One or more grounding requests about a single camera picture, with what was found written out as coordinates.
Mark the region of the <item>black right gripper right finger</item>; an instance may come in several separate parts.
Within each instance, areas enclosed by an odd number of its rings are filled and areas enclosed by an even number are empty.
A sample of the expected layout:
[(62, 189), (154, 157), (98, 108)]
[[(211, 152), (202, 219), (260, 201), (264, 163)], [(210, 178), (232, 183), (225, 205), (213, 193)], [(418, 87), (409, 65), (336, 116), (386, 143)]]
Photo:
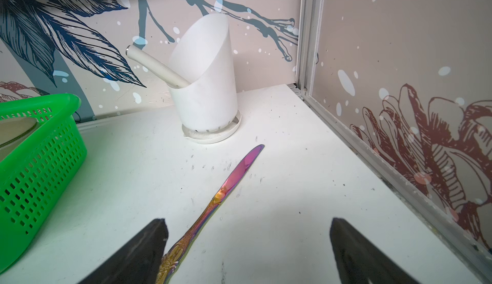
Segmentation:
[(342, 283), (418, 284), (348, 221), (335, 217), (329, 236)]

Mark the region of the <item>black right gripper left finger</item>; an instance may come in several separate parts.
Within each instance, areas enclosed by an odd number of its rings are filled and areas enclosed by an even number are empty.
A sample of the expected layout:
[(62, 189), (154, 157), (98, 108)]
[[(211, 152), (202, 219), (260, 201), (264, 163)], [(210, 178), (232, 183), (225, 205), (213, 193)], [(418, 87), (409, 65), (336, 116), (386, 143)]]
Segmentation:
[(154, 219), (82, 283), (155, 283), (169, 238), (164, 219)]

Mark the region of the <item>yellow-green tea canister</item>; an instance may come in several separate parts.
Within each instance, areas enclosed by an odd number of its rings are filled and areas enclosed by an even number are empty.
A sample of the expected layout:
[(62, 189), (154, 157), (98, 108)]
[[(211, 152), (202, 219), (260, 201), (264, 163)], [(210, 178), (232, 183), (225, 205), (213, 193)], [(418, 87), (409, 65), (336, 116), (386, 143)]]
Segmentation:
[(13, 117), (1, 120), (1, 157), (3, 161), (11, 152), (39, 128), (33, 117)]

